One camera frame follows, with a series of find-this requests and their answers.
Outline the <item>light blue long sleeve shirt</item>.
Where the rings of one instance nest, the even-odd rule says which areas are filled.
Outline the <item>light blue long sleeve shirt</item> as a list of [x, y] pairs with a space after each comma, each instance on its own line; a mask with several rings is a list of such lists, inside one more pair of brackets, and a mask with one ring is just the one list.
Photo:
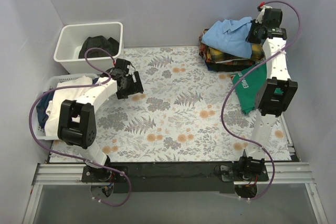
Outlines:
[[251, 43], [246, 41], [250, 31], [251, 17], [240, 20], [218, 20], [202, 37], [202, 43], [229, 54], [247, 58], [251, 56]]

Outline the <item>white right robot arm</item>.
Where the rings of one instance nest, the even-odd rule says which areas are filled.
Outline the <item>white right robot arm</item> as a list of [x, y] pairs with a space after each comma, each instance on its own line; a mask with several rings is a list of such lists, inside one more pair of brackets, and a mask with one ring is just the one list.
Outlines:
[[295, 95], [298, 84], [291, 80], [286, 62], [287, 32], [281, 28], [282, 10], [270, 6], [259, 7], [259, 15], [252, 21], [246, 38], [252, 44], [262, 44], [265, 55], [266, 80], [257, 92], [255, 107], [256, 122], [245, 155], [253, 159], [263, 159], [273, 126], [285, 112]]

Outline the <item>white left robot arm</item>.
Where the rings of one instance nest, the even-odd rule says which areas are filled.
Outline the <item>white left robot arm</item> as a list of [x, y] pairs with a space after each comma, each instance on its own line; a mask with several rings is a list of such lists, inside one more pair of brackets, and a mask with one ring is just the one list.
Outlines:
[[100, 182], [108, 181], [112, 170], [107, 166], [107, 155], [95, 140], [95, 112], [110, 96], [116, 95], [122, 100], [143, 93], [139, 72], [130, 73], [132, 67], [130, 61], [117, 59], [114, 67], [102, 74], [94, 87], [74, 100], [65, 100], [60, 106], [58, 138], [78, 151], [84, 162], [94, 168], [93, 175]]

